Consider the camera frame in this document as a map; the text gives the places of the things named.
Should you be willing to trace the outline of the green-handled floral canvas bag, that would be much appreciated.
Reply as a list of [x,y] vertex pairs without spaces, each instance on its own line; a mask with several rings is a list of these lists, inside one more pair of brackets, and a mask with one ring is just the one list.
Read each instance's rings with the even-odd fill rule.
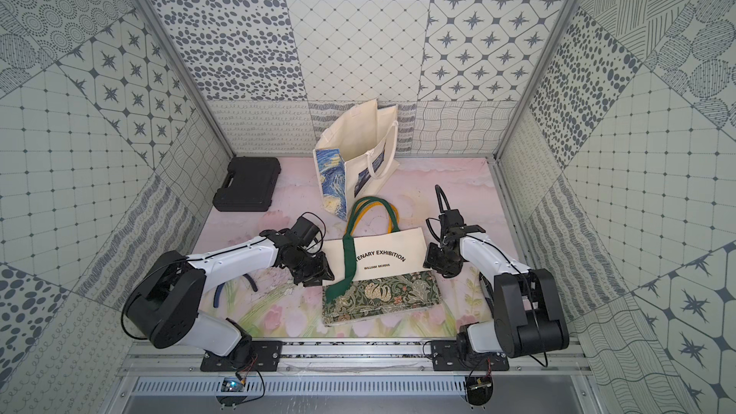
[[[383,235],[358,236],[372,209],[388,216]],[[425,310],[441,302],[441,291],[424,267],[429,244],[421,228],[402,229],[396,207],[380,197],[362,197],[353,206],[342,238],[326,241],[335,279],[323,282],[322,319],[337,326],[382,315]]]

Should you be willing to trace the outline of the starry night canvas bag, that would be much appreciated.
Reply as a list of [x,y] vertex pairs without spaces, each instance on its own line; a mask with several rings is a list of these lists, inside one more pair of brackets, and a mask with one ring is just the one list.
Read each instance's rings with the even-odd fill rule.
[[399,108],[355,105],[322,132],[312,151],[323,208],[341,220],[361,197],[375,197],[399,168]]

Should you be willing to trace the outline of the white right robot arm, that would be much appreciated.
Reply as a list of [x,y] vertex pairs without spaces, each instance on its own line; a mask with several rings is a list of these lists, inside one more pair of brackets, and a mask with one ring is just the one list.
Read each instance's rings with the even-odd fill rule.
[[508,358],[529,357],[543,368],[549,354],[569,347],[569,331],[557,284],[545,268],[531,268],[498,247],[479,225],[466,224],[456,209],[425,221],[433,241],[424,267],[446,279],[464,266],[478,270],[492,319],[463,325],[457,358],[475,370],[508,367]]

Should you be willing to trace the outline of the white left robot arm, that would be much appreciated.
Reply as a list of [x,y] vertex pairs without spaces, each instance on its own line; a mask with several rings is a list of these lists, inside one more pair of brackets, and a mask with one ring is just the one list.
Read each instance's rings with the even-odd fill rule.
[[269,268],[291,274],[293,283],[320,287],[335,279],[322,252],[324,231],[299,218],[291,228],[264,230],[257,237],[204,254],[164,253],[133,289],[122,308],[122,323],[157,349],[197,347],[244,365],[251,336],[235,321],[200,309],[202,297],[218,287]]

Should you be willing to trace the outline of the floral tulip table mat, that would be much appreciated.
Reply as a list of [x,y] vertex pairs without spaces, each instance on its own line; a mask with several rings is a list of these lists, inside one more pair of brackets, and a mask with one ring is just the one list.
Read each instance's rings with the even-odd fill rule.
[[[265,213],[221,213],[211,210],[193,253],[244,243],[265,229],[292,226],[297,217],[313,212],[326,222],[328,239],[343,235],[345,223],[326,213],[316,182],[314,161],[283,157],[272,205]],[[441,186],[450,206],[468,224],[482,226],[508,255],[517,249],[498,195],[496,182],[483,158],[403,158],[400,168],[381,190],[381,196],[400,213],[402,229],[424,228],[439,214],[434,188]],[[228,283],[219,299],[207,292],[201,310],[239,322],[254,337],[452,337],[459,327],[491,318],[478,283],[478,272],[464,266],[453,279],[436,279],[441,303],[425,310],[408,310],[337,326],[322,321],[322,291],[293,285],[285,269],[253,274],[256,287],[243,279]]]

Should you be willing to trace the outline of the black plastic tool case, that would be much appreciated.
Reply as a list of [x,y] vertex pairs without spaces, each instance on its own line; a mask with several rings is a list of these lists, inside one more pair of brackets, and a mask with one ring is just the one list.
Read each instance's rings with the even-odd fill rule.
[[220,212],[266,212],[279,174],[281,164],[275,157],[234,157],[213,206]]

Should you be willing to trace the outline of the right round circuit board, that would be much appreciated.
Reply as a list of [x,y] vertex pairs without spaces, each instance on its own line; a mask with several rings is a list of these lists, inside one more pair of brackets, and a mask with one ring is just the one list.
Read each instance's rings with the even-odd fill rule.
[[465,377],[466,401],[470,406],[485,406],[492,399],[495,384],[491,376]]

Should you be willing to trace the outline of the left green circuit board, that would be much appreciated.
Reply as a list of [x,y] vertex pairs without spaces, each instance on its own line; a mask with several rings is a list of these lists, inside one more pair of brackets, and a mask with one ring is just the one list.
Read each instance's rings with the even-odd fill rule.
[[221,407],[235,408],[247,401],[245,386],[238,379],[225,379],[216,399]]

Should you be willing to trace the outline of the aluminium mounting rail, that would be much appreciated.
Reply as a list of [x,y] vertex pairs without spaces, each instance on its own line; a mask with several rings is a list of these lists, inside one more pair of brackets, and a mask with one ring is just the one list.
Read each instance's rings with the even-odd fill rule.
[[[435,338],[265,338],[283,341],[276,372],[264,376],[432,375],[432,362],[423,345]],[[158,350],[137,342],[119,370],[121,376],[200,376],[204,353],[194,347],[174,346]],[[467,371],[448,371],[461,375]]]

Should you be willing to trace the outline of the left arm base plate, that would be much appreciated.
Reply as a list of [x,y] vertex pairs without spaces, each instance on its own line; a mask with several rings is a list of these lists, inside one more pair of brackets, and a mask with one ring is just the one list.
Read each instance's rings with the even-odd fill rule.
[[276,372],[283,350],[279,340],[243,340],[226,356],[205,352],[199,370],[205,373],[258,370]]

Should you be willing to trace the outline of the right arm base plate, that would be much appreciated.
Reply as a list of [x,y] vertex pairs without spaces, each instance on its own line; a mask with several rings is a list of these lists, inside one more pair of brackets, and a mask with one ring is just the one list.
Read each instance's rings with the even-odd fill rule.
[[427,350],[427,357],[435,372],[486,371],[488,368],[496,372],[510,369],[504,353],[479,354],[471,350],[461,351],[456,340],[433,339],[424,344],[423,349]]

